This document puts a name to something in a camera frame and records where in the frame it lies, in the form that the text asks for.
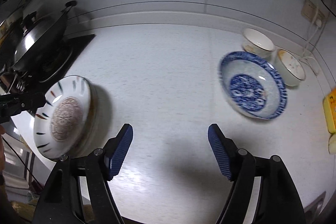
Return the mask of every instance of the power cord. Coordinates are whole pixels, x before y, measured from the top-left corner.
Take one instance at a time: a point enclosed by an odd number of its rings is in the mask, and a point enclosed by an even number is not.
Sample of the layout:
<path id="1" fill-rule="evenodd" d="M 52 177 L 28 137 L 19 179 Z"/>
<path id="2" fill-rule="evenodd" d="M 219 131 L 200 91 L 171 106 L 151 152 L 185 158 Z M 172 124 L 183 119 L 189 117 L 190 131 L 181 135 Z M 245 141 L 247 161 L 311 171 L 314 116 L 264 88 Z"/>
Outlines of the power cord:
<path id="1" fill-rule="evenodd" d="M 19 158 L 19 160 L 22 162 L 22 164 L 27 168 L 28 172 L 31 174 L 31 176 L 34 178 L 34 180 L 41 186 L 43 187 L 43 185 L 41 183 L 39 183 L 39 181 L 35 178 L 35 176 L 33 175 L 32 172 L 30 172 L 28 166 L 23 162 L 23 160 L 21 159 L 21 157 L 19 156 L 18 153 L 16 153 L 16 151 L 13 149 L 13 147 L 11 147 L 11 145 L 2 137 L 2 139 L 4 140 L 4 142 L 9 146 L 9 148 L 11 150 L 13 150 L 13 152 L 16 154 L 16 156 Z"/>
<path id="2" fill-rule="evenodd" d="M 316 58 L 311 56 L 312 53 L 310 51 L 308 51 L 307 48 L 310 44 L 310 41 L 312 40 L 312 38 L 317 33 L 318 29 L 322 27 L 322 21 L 317 18 L 318 14 L 319 14 L 319 0 L 316 0 L 315 15 L 314 15 L 313 19 L 311 20 L 311 24 L 309 25 L 308 32 L 307 32 L 306 45 L 303 47 L 303 52 L 302 52 L 301 58 L 299 59 L 301 62 L 306 61 L 306 63 L 305 62 L 304 63 L 307 64 L 311 68 L 311 70 L 313 71 L 315 76 L 317 76 L 320 73 L 320 69 L 315 71 L 314 68 L 312 67 L 312 65 L 309 63 L 309 59 L 312 59 L 318 64 Z M 310 36 L 310 30 L 311 30 L 311 27 L 313 26 L 313 24 L 316 25 L 316 29 L 315 29 L 314 33 Z"/>

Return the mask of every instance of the gas stove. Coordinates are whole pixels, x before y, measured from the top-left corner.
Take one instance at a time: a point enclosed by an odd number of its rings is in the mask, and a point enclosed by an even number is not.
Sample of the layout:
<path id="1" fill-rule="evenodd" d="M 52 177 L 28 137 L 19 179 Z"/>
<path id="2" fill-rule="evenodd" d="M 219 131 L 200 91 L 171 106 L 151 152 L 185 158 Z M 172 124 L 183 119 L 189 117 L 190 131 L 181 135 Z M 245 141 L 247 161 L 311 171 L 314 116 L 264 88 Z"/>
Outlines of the gas stove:
<path id="1" fill-rule="evenodd" d="M 0 76 L 0 87 L 9 93 L 43 92 L 62 79 L 94 34 L 63 39 L 56 51 L 49 53 L 44 63 L 35 71 L 10 72 Z"/>

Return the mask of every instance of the metal pot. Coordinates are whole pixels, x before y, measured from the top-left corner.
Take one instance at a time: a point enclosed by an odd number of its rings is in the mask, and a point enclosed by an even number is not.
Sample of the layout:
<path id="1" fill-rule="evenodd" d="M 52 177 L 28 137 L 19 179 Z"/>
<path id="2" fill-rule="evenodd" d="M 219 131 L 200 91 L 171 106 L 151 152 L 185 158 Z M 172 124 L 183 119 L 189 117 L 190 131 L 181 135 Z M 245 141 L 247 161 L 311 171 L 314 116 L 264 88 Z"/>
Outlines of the metal pot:
<path id="1" fill-rule="evenodd" d="M 77 2 L 66 3 L 61 13 L 49 14 L 35 22 L 36 12 L 24 18 L 21 27 L 25 29 L 22 41 L 17 45 L 12 69 L 32 71 L 46 59 L 47 53 L 57 47 L 67 27 L 67 13 Z"/>

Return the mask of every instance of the yellow box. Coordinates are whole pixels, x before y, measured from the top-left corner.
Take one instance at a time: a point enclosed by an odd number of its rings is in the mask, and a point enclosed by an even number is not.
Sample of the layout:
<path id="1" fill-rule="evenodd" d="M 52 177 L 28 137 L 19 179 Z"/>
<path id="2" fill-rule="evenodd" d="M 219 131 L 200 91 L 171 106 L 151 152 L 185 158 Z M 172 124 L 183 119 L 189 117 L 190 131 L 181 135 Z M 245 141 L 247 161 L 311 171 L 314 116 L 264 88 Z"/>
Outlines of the yellow box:
<path id="1" fill-rule="evenodd" d="M 324 98 L 323 108 L 328 131 L 334 134 L 336 133 L 336 89 Z"/>

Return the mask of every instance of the electrical outlet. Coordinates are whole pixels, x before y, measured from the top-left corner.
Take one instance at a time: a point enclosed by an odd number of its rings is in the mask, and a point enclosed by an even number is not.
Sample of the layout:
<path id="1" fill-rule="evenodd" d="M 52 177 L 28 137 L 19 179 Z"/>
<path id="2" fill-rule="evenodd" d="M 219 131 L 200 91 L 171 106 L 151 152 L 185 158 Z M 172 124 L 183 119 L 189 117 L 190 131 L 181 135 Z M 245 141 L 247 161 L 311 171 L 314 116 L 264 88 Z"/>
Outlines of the electrical outlet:
<path id="1" fill-rule="evenodd" d="M 316 5 L 312 3 L 310 0 L 305 0 L 301 10 L 301 15 L 303 15 L 306 19 L 308 19 L 311 22 L 314 18 L 315 13 L 316 13 Z M 325 16 L 321 12 L 321 10 L 319 10 L 316 19 L 321 20 L 322 23 L 324 22 Z"/>

